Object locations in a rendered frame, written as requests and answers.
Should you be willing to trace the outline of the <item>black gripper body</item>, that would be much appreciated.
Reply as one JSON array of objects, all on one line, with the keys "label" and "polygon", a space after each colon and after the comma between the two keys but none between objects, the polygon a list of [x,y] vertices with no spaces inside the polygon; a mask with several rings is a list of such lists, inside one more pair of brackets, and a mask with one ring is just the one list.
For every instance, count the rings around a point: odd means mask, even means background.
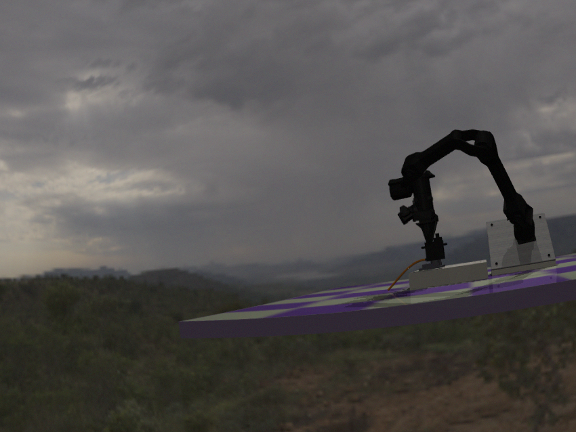
[{"label": "black gripper body", "polygon": [[416,194],[413,196],[413,201],[418,209],[412,214],[413,222],[419,221],[420,223],[427,221],[438,222],[438,215],[435,214],[433,208],[432,193]]}]

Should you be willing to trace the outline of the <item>black micro servo with orange cable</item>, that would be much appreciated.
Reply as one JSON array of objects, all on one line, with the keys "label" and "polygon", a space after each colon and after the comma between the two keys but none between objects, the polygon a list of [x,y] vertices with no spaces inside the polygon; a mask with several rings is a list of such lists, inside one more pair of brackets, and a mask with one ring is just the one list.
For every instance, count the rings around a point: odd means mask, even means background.
[{"label": "black micro servo with orange cable", "polygon": [[447,243],[443,243],[442,237],[439,236],[439,234],[436,234],[436,237],[433,238],[434,242],[432,242],[432,244],[430,246],[427,246],[427,243],[425,242],[425,246],[423,246],[421,249],[425,249],[426,250],[426,259],[420,259],[419,261],[414,262],[413,264],[411,264],[402,274],[400,274],[398,276],[398,278],[394,281],[394,283],[389,287],[388,291],[396,284],[396,281],[409,269],[411,268],[413,265],[415,265],[416,263],[419,263],[421,261],[433,261],[433,260],[439,260],[439,259],[445,259],[445,252],[444,252],[444,245],[447,245]]}]

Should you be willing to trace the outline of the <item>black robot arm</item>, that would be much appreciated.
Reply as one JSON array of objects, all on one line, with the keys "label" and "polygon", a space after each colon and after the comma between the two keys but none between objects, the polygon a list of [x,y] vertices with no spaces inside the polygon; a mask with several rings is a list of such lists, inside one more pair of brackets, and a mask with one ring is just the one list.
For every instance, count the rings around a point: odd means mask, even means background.
[{"label": "black robot arm", "polygon": [[[475,140],[474,145],[466,141]],[[470,156],[477,157],[488,167],[504,198],[503,213],[511,224],[514,224],[514,236],[518,244],[536,240],[533,208],[518,194],[506,173],[497,153],[495,138],[490,131],[456,130],[422,152],[410,154],[405,158],[402,167],[402,178],[391,179],[390,196],[393,200],[411,197],[412,194],[432,193],[430,178],[435,177],[426,169],[444,156],[461,150]],[[425,172],[425,173],[424,173]],[[413,219],[412,214],[418,211],[415,202],[410,207],[400,207],[398,216],[405,225]]]}]

